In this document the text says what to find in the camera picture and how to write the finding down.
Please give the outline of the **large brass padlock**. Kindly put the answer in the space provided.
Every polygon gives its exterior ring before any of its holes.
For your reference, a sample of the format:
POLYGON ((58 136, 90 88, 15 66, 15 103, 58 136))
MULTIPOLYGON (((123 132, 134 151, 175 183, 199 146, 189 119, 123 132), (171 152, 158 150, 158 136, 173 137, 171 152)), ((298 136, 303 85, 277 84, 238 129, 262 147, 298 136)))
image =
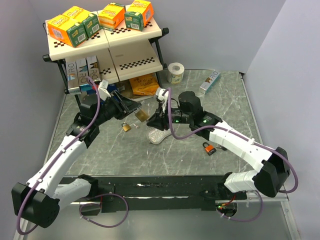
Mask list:
POLYGON ((134 115, 141 123, 149 118, 149 115, 140 108, 134 111, 134 115))

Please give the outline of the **small brass padlock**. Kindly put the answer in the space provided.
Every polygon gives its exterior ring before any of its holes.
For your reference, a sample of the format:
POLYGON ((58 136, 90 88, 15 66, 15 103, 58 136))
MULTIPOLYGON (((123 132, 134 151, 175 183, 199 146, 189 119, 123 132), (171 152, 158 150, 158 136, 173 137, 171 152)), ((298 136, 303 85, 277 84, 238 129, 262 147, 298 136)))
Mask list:
POLYGON ((125 133, 127 133, 128 131, 130 131, 132 128, 131 128, 131 126, 129 125, 129 124, 127 124, 126 122, 123 122, 122 124, 121 124, 121 127, 122 127, 122 129, 123 129, 123 131, 125 132, 125 133))

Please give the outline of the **orange black padlock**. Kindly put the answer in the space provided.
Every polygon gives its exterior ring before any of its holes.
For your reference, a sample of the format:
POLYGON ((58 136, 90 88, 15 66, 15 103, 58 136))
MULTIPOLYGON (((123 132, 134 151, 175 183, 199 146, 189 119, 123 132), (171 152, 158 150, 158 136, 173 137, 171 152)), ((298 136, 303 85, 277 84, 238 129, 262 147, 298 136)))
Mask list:
POLYGON ((209 156, 211 156, 217 151, 217 149, 213 145, 209 144, 208 142, 204 142, 202 146, 209 156))

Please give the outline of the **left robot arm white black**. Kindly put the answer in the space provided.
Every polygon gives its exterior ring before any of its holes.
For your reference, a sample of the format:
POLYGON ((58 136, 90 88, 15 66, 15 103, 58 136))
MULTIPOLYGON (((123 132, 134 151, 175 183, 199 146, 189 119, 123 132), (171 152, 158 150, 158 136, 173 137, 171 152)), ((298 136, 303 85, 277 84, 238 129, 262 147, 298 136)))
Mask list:
POLYGON ((141 106, 117 90, 106 97, 87 95, 56 152, 27 183, 16 183, 12 188, 15 215, 47 228, 70 203, 81 198, 95 200, 99 195, 99 181, 94 177, 82 174, 62 188, 58 185, 98 136, 100 125, 111 119, 123 120, 141 106))

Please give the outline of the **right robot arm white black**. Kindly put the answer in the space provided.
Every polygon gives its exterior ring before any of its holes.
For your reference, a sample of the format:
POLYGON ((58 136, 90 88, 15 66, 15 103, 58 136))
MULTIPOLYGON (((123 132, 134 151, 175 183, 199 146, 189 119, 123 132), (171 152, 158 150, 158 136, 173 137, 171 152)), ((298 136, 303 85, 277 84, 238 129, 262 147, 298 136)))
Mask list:
POLYGON ((177 140, 197 135, 231 151, 252 167, 246 172, 225 175, 218 187, 223 199, 245 191, 258 191, 270 198, 284 192, 282 187, 293 170, 283 148, 270 148, 238 132, 220 117, 205 111, 193 91, 182 92, 176 108, 171 105, 170 88, 158 88, 155 96, 158 108, 147 126, 169 130, 177 140))

